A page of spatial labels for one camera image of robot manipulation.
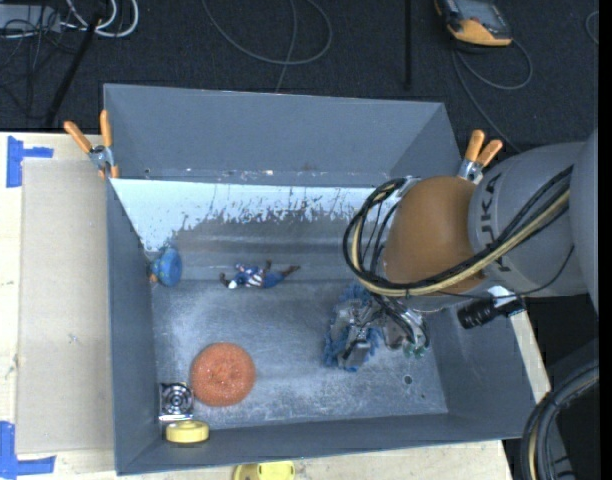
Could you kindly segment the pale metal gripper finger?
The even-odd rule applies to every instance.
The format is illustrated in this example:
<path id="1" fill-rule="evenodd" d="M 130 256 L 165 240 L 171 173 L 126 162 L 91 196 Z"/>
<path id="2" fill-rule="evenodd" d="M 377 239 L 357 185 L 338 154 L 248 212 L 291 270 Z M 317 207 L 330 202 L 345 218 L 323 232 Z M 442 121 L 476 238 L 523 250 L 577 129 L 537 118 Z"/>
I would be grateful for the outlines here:
<path id="1" fill-rule="evenodd" d="M 371 348 L 366 338 L 349 342 L 341 352 L 341 367 L 344 370 L 359 370 L 371 355 Z"/>
<path id="2" fill-rule="evenodd" d="M 368 319 L 369 306 L 354 303 L 340 303 L 334 308 L 334 335 L 341 336 L 351 328 L 361 328 Z"/>

